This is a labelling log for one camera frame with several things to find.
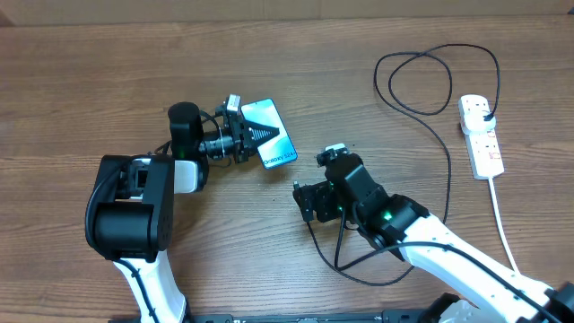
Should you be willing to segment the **Samsung Galaxy smartphone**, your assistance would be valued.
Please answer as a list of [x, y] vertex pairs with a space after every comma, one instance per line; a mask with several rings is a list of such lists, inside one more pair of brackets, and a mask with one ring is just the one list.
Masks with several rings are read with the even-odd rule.
[[266, 169], [297, 160], [298, 154], [272, 99], [245, 104], [240, 112]]

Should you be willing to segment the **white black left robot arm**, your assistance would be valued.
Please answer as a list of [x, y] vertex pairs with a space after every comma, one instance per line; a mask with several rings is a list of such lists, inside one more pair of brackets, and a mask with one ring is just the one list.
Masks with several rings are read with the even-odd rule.
[[194, 319], [167, 252], [175, 196], [202, 190], [210, 161], [245, 162], [284, 133], [270, 99], [243, 105], [231, 95], [214, 114], [183, 101], [168, 118], [171, 139], [158, 152], [102, 157], [85, 211], [85, 238], [125, 277], [139, 322]]

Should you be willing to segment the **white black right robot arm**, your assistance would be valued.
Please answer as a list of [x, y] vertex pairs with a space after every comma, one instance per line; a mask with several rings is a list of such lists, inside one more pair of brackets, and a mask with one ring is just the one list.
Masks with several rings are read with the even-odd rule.
[[573, 285], [560, 289], [520, 275], [452, 232], [407, 196], [389, 195], [347, 149], [317, 156], [326, 179], [293, 185], [305, 223], [352, 223], [375, 254], [392, 253], [449, 285], [422, 322], [571, 322]]

